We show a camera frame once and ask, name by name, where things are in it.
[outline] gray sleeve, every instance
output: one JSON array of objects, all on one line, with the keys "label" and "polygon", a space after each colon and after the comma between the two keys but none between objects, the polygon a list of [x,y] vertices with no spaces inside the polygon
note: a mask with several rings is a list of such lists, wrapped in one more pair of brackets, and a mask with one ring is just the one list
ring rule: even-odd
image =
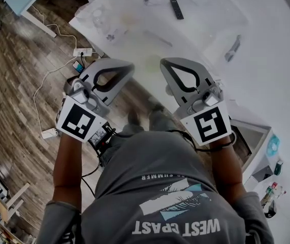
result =
[{"label": "gray sleeve", "polygon": [[68,203],[50,201],[44,211],[37,244],[78,239],[80,222],[81,215],[77,208]]},{"label": "gray sleeve", "polygon": [[233,209],[244,219],[246,232],[254,236],[255,243],[274,243],[257,193],[246,193],[233,204]]}]

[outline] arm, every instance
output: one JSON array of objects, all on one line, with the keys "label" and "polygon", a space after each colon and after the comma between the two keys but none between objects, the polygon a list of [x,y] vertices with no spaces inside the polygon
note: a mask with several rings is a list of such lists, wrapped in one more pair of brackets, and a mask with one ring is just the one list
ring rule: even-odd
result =
[{"label": "arm", "polygon": [[[229,143],[224,137],[210,143],[210,148]],[[242,182],[242,168],[232,146],[211,153],[212,172],[220,195],[230,204],[242,197],[246,191]]]},{"label": "arm", "polygon": [[66,134],[60,140],[53,170],[53,201],[62,201],[81,211],[82,143]]}]

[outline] floor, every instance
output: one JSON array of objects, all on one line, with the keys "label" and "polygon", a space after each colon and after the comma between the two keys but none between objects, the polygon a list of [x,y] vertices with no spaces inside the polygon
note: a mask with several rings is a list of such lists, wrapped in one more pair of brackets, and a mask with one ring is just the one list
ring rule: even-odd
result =
[{"label": "floor", "polygon": [[[38,0],[34,6],[45,15],[45,23],[57,23],[62,34],[75,35],[79,48],[90,47],[87,40],[68,24],[76,10],[87,0]],[[30,12],[42,20],[36,10]],[[30,187],[23,194],[24,204],[19,213],[36,236],[45,204],[53,193],[52,174],[59,145],[59,137],[43,140],[33,102],[33,95],[46,72],[61,67],[72,58],[75,40],[72,37],[51,38],[35,25],[17,17],[0,1],[0,177],[12,194],[26,182]],[[55,126],[63,85],[67,78],[77,73],[71,64],[46,79],[36,97],[42,130]],[[108,121],[122,129],[126,115],[132,106],[138,109],[142,124],[148,128],[148,94],[135,82],[129,82],[122,93],[112,102]],[[202,160],[209,163],[207,154]],[[83,145],[83,173],[92,171],[98,164],[89,144]],[[100,172],[87,177],[94,189]],[[82,182],[82,208],[93,200],[87,186]]]}]

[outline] tv remote control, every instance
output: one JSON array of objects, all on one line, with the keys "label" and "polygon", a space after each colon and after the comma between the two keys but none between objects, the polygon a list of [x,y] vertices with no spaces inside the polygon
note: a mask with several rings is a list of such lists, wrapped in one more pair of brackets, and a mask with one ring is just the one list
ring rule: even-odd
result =
[{"label": "tv remote control", "polygon": [[183,14],[181,12],[181,8],[179,7],[179,4],[177,3],[177,1],[176,0],[170,0],[170,2],[171,2],[171,5],[173,7],[173,10],[175,12],[176,19],[183,20],[184,17],[183,17]]}]

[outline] gray t-shirt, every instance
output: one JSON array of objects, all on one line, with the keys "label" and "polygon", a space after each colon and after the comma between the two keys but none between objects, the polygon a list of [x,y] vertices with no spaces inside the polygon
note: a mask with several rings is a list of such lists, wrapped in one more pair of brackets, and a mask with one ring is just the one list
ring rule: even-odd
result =
[{"label": "gray t-shirt", "polygon": [[192,147],[168,132],[130,138],[104,169],[95,201],[82,215],[66,203],[47,204],[37,243],[71,240],[273,243],[258,195],[229,205]]}]

